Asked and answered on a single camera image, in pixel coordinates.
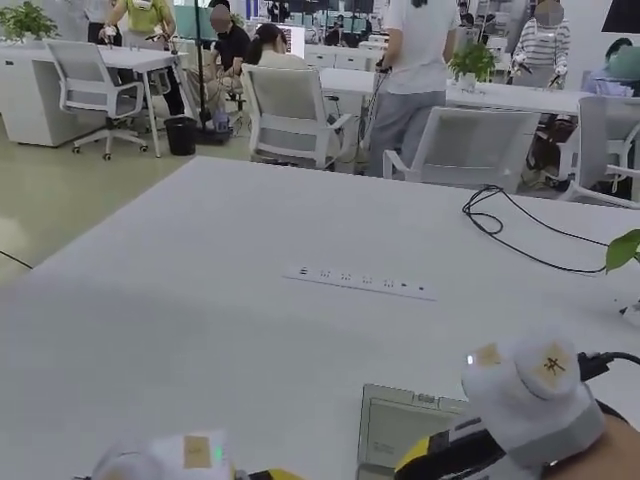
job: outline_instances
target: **chair armrest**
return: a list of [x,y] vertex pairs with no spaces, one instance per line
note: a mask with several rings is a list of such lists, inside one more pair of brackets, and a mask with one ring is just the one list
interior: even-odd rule
[[624,177],[640,178],[640,170],[618,167],[617,165],[607,165],[607,173],[612,175],[622,175]]
[[327,128],[329,130],[338,130],[344,127],[344,124],[347,123],[352,118],[353,118],[353,115],[351,115],[350,113],[345,113],[344,115],[341,115],[340,118],[335,122],[333,122],[331,125],[327,125]]
[[407,168],[404,162],[400,159],[400,156],[395,150],[385,150],[382,154],[382,176],[383,178],[393,179],[393,168],[396,167],[399,171],[406,173],[411,169]]
[[113,95],[112,97],[113,101],[109,101],[109,108],[107,112],[107,116],[109,116],[109,118],[119,118],[119,116],[117,115],[118,98],[120,97],[120,95],[123,94],[123,92],[126,92],[127,90],[131,90],[131,91],[135,90],[136,106],[133,112],[129,112],[124,116],[126,117],[129,115],[133,115],[135,113],[138,113],[140,110],[142,110],[142,102],[144,101],[144,95],[145,95],[144,85],[142,84],[142,82],[126,83],[124,85],[118,85],[114,87],[114,89],[116,94]]

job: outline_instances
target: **gray pants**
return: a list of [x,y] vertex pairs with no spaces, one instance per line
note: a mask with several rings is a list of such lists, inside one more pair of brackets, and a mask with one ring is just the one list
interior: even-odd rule
[[371,129],[367,175],[382,177],[382,154],[400,147],[400,158],[411,166],[433,107],[444,106],[445,92],[380,93]]

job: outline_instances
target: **office chair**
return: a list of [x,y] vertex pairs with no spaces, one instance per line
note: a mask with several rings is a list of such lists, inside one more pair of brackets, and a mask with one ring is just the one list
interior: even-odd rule
[[515,193],[540,115],[528,112],[435,107],[418,150],[407,167],[392,150],[384,152],[383,176],[477,188],[498,185]]
[[116,129],[114,120],[137,115],[142,109],[144,88],[141,82],[119,85],[109,74],[98,46],[93,43],[45,40],[47,50],[53,57],[60,78],[60,109],[71,113],[81,110],[105,112],[107,125],[102,130],[73,142],[73,152],[80,146],[105,138],[106,149],[102,156],[111,160],[114,138],[140,145],[147,151],[147,142],[137,133]]
[[[631,200],[591,190],[601,180],[640,179],[638,165],[640,98],[592,96],[580,99],[579,147],[575,177],[560,200],[589,198],[608,205],[640,209],[637,187]],[[629,154],[635,148],[634,165]]]
[[311,159],[318,169],[345,159],[355,145],[357,117],[344,114],[327,121],[317,70],[246,64],[242,69],[251,106],[252,154]]

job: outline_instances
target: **white glove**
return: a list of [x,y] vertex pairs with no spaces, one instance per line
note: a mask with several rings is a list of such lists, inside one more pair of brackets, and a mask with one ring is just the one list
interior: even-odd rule
[[513,61],[515,63],[524,63],[527,60],[527,56],[524,53],[519,53],[515,57],[513,57]]
[[567,66],[563,63],[556,67],[556,75],[564,77],[567,74]]

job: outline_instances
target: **yellow shirt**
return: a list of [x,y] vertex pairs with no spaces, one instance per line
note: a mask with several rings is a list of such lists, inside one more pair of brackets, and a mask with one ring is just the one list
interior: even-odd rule
[[171,15],[169,6],[165,0],[151,0],[151,8],[143,10],[133,4],[133,0],[127,2],[127,15],[129,16],[129,30],[132,32],[153,34],[156,25],[162,24]]

